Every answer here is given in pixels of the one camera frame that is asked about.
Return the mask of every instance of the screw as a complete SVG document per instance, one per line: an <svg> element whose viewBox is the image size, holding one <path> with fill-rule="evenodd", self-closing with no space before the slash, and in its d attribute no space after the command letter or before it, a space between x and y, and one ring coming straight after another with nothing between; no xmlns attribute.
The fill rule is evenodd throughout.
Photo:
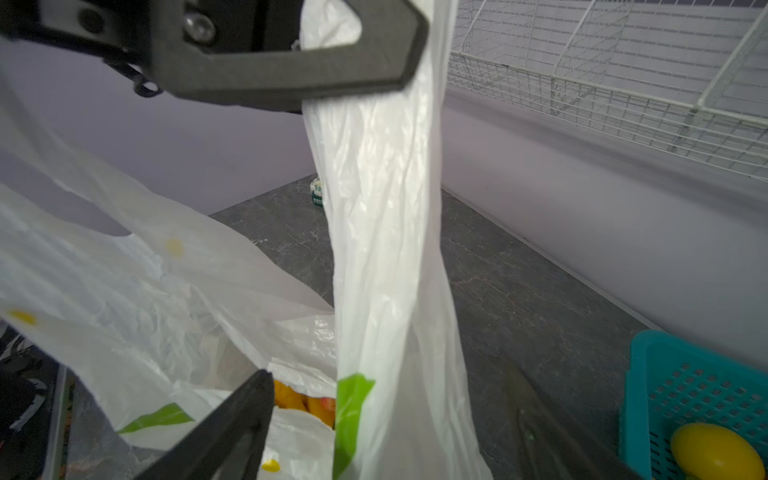
<svg viewBox="0 0 768 480"><path fill-rule="evenodd" d="M210 18L197 12L184 14L184 31L201 45L210 44L216 37L216 25Z"/></svg>
<svg viewBox="0 0 768 480"><path fill-rule="evenodd" d="M78 23L83 30L93 35L104 33L104 18L92 8L83 8L78 12Z"/></svg>

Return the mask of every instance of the lemon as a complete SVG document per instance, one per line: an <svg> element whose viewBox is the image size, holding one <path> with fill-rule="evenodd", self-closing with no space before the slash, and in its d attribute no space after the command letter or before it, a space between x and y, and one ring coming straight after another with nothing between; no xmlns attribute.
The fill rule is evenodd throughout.
<svg viewBox="0 0 768 480"><path fill-rule="evenodd" d="M670 440L672 455L690 478L763 480L766 470L755 449L739 434L708 423L689 423Z"/></svg>

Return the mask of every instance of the green label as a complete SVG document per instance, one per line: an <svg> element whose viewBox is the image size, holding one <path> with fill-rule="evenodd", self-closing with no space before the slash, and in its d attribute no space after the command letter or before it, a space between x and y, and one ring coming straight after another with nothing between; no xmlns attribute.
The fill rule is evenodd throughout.
<svg viewBox="0 0 768 480"><path fill-rule="evenodd" d="M192 422L193 419L175 403L161 407L155 413L148 413L135 419L126 425L118 433L132 433L147 427L156 427L159 425L177 425L179 423Z"/></svg>
<svg viewBox="0 0 768 480"><path fill-rule="evenodd" d="M362 403L373 388L375 380L362 373L341 379L336 390L336 448L333 451L333 480L352 463L357 450L357 430L360 427Z"/></svg>

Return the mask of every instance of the marble countertop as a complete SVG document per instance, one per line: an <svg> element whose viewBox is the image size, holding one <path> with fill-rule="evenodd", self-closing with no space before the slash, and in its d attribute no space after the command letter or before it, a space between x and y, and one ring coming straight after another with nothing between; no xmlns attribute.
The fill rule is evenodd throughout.
<svg viewBox="0 0 768 480"><path fill-rule="evenodd" d="M212 217L333 304L333 254L311 177ZM442 253L467 365L475 429L494 477L520 478L502 391L507 361L611 448L629 366L644 327L454 197L443 194ZM133 478L161 452L131 447L88 391L75 389L67 480Z"/></svg>

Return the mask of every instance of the wire shelf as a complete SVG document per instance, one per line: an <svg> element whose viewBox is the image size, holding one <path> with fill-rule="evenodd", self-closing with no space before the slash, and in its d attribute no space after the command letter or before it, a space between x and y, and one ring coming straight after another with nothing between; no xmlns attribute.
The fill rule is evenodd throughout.
<svg viewBox="0 0 768 480"><path fill-rule="evenodd" d="M735 1L464 0L449 83L768 181L768 8Z"/></svg>

